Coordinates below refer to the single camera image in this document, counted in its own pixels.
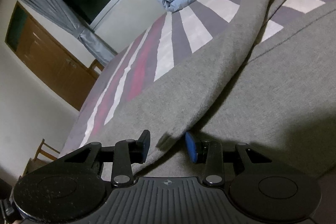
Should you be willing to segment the grey pants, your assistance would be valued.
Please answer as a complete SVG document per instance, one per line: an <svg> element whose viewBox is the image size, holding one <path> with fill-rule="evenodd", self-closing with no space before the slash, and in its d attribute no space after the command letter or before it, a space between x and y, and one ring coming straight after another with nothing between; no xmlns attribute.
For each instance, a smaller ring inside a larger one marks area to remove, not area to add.
<svg viewBox="0 0 336 224"><path fill-rule="evenodd" d="M286 0L241 0L227 28L173 67L88 142L151 133L139 176L188 176L185 133L258 148L312 176L335 167L335 0L264 42L258 34Z"/></svg>

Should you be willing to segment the brown wooden door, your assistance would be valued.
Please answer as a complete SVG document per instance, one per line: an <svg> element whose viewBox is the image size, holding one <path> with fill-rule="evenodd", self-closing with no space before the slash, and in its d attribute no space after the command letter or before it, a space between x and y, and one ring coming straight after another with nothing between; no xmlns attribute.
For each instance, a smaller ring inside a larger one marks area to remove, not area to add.
<svg viewBox="0 0 336 224"><path fill-rule="evenodd" d="M81 109L97 79L19 3L14 6L5 42L38 79Z"/></svg>

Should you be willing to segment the wooden chair by curtain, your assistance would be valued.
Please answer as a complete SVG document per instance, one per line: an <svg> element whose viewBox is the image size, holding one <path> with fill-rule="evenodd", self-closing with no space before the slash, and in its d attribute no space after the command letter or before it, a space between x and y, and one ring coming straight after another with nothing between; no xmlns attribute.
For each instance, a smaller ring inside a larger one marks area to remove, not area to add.
<svg viewBox="0 0 336 224"><path fill-rule="evenodd" d="M97 59L95 59L90 67L87 69L88 73L92 75L95 79L99 77L99 75L102 73L104 70L104 65L100 64Z"/></svg>

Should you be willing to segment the striped bed sheet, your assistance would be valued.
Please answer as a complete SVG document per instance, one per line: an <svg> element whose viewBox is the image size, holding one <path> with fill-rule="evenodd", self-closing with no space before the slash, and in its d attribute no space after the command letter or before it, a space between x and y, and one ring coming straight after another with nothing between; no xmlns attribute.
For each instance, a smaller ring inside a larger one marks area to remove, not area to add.
<svg viewBox="0 0 336 224"><path fill-rule="evenodd" d="M286 0L258 34L264 42L293 20L334 0ZM123 104L224 31L241 0L197 0L160 16L102 71L86 98L62 155L83 146Z"/></svg>

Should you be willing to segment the left grey curtain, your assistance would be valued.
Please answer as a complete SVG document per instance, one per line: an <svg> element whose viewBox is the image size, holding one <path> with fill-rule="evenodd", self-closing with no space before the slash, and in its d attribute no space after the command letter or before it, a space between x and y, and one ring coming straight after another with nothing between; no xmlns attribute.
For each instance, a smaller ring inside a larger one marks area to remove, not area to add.
<svg viewBox="0 0 336 224"><path fill-rule="evenodd" d="M100 39L75 15L63 0L21 0L58 27L62 28L90 52L102 65L107 65L116 55L115 51Z"/></svg>

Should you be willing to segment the wooden chair by wall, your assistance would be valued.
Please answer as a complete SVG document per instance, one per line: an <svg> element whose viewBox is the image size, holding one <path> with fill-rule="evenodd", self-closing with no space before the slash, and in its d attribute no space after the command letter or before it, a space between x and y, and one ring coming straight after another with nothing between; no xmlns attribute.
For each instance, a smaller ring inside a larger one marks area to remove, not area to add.
<svg viewBox="0 0 336 224"><path fill-rule="evenodd" d="M33 158L29 158L25 170L23 171L23 176L31 173L52 161L58 159L60 152L49 144L46 143L45 139L42 139L39 147L36 150L35 156Z"/></svg>

